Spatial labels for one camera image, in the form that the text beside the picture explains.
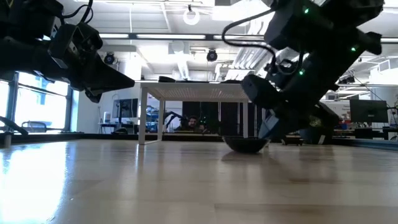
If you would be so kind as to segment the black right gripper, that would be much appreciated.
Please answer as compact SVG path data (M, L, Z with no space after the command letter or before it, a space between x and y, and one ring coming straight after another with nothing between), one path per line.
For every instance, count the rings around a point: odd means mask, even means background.
M267 79L246 75L242 89L252 103L266 111L258 137L282 139L301 129L333 129L339 122L338 115L318 101L334 89L350 65L350 52L312 52L306 58L300 55L296 62L283 60L273 71L277 90ZM280 102L285 103L277 108ZM306 107L302 103L316 104Z

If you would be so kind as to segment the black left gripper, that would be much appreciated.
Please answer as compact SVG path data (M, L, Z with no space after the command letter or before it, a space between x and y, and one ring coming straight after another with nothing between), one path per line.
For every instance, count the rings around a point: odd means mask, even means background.
M60 68L49 55L36 57L32 60L32 63L32 70L46 80L65 82L71 87L74 86L74 79L69 71ZM94 95L92 92L131 88L134 84L133 79L105 64L99 55L93 56L82 66L76 81L76 86L86 90L85 95L93 103L99 103L102 94Z

